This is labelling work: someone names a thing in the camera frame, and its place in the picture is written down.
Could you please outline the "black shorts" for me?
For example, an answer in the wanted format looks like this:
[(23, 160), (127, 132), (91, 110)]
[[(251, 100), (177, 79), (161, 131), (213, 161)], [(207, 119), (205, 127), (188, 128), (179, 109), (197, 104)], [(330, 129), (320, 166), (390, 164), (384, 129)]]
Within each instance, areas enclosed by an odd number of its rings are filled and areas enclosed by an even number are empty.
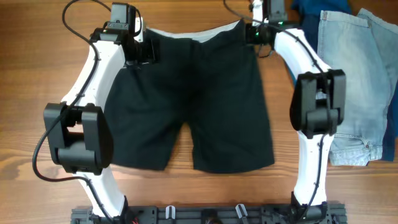
[(160, 60), (120, 69), (106, 100), (113, 164), (164, 170), (183, 124), (196, 170), (227, 174), (274, 163), (257, 57), (244, 31), (236, 21), (194, 33), (146, 32), (158, 41)]

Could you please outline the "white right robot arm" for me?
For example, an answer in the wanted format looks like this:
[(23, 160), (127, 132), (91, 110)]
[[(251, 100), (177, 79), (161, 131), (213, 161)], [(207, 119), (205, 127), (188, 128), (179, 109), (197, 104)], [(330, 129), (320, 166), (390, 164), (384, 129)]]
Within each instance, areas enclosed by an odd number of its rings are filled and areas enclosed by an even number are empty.
[(246, 42), (269, 45), (290, 70), (290, 122), (299, 140), (298, 177), (288, 205), (269, 205), (267, 223), (336, 223), (326, 199), (328, 154), (344, 119), (346, 76), (323, 62), (293, 24), (246, 24)]

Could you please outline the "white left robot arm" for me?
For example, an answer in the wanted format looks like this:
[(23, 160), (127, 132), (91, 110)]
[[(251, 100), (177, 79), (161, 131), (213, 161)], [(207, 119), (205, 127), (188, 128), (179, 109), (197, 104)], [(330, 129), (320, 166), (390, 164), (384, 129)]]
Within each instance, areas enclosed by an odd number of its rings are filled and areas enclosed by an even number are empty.
[(104, 108), (116, 75), (126, 65), (157, 62), (158, 40), (128, 30), (97, 28), (88, 40), (89, 56), (72, 89), (44, 109), (53, 163), (78, 180), (93, 208), (93, 223), (126, 223), (127, 200), (113, 177), (113, 137)]

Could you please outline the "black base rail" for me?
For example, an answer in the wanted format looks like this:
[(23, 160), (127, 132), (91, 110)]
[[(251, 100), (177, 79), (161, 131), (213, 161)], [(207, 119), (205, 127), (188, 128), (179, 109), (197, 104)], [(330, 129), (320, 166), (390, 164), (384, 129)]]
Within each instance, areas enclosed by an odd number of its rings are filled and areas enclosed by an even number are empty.
[(312, 207), (304, 220), (296, 209), (287, 204), (268, 204), (261, 207), (185, 207), (155, 206), (129, 207), (124, 218), (115, 218), (115, 223), (328, 223), (347, 224), (345, 205), (332, 203)]

